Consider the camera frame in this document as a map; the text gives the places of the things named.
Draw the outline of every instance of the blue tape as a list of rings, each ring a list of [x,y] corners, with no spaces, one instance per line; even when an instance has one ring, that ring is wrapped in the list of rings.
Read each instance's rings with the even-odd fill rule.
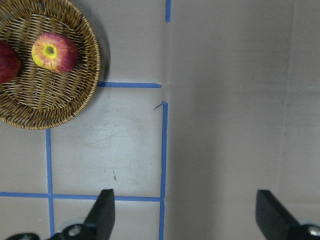
[[[152,196],[115,196],[116,201],[131,201],[131,202],[160,202],[160,197]]]
[[[160,189],[160,216],[159,216],[159,240],[165,237],[165,197],[167,175],[167,131],[168,131],[168,103],[162,102],[162,142],[161,142],[161,189]]]
[[[54,199],[76,199],[76,200],[97,200],[97,195],[72,195],[72,194],[54,194]],[[115,196],[115,201],[129,202],[160,202],[160,197],[152,196]]]
[[[110,82],[99,81],[100,88],[134,88],[134,89],[160,89],[162,86],[157,83],[148,82]]]
[[[53,194],[54,199],[97,200],[96,195]]]
[[[50,235],[55,234],[55,214],[54,214],[54,198],[52,183],[52,155],[51,155],[51,130],[45,130],[45,148],[46,148],[46,176],[48,187],[48,207],[49,207],[49,225]]]
[[[46,193],[0,191],[0,197],[46,199],[46,198],[48,198],[48,194],[46,194]]]
[[[171,0],[165,0],[165,21],[171,21]]]

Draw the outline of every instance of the red apple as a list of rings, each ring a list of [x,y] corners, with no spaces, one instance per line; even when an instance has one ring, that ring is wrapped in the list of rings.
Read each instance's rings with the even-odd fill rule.
[[[20,70],[21,61],[16,51],[6,42],[0,40],[0,84],[14,79]]]
[[[31,54],[39,67],[56,73],[74,69],[78,58],[76,45],[66,36],[52,32],[45,32],[37,38]]]

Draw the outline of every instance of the round basket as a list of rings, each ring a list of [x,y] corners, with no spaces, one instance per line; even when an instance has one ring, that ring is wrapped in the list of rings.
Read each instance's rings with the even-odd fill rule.
[[[31,50],[44,32],[71,39],[78,49],[75,68],[55,73],[38,67]],[[40,130],[74,118],[94,94],[101,67],[98,41],[86,17],[68,0],[0,0],[0,39],[21,59],[12,81],[0,84],[0,119]]]

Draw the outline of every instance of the metal screw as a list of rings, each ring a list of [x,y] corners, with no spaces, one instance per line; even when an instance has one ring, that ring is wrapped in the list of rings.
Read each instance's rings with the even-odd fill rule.
[[[81,226],[80,225],[74,225],[73,228],[71,228],[68,231],[69,236],[75,236],[78,235],[81,232]]]
[[[320,228],[317,226],[309,226],[308,232],[312,236],[316,236],[316,237],[320,236]]]
[[[32,237],[28,234],[24,234],[19,240],[31,240]]]

